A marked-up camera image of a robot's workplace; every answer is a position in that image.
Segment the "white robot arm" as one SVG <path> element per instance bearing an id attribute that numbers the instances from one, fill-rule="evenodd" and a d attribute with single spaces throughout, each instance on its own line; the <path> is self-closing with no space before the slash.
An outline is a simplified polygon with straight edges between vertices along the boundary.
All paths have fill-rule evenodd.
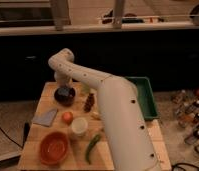
<path id="1" fill-rule="evenodd" d="M 97 91 L 97 105 L 115 171 L 162 171 L 139 106 L 136 86 L 124 77 L 74 63 L 64 48 L 48 60 L 58 83 L 71 78 Z"/>

